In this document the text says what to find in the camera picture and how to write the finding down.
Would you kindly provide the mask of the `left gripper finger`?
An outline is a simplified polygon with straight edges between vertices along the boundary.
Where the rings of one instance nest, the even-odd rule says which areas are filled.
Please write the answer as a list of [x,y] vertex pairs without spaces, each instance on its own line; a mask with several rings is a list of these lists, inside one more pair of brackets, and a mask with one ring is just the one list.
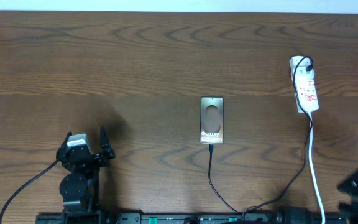
[[72,132],[69,131],[67,135],[65,136],[65,139],[63,140],[62,144],[60,145],[61,148],[64,148],[67,146],[68,138],[72,135]]
[[116,157],[103,126],[100,127],[100,147],[103,150],[104,156],[108,159],[114,159]]

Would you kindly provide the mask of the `gold Galaxy smartphone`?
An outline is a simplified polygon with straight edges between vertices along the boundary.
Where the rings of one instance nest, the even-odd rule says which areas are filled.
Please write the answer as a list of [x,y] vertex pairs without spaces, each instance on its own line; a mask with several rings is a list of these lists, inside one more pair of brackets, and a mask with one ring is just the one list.
[[200,143],[224,143],[224,98],[204,96],[201,98]]

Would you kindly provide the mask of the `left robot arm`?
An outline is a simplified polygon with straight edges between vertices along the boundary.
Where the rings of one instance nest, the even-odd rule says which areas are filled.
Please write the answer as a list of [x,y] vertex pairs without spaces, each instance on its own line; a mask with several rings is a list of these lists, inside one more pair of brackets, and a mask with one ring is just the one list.
[[69,132],[56,159],[70,173],[60,182],[63,223],[114,223],[114,215],[99,204],[99,173],[116,157],[104,127],[100,127],[100,153],[92,154],[86,134]]

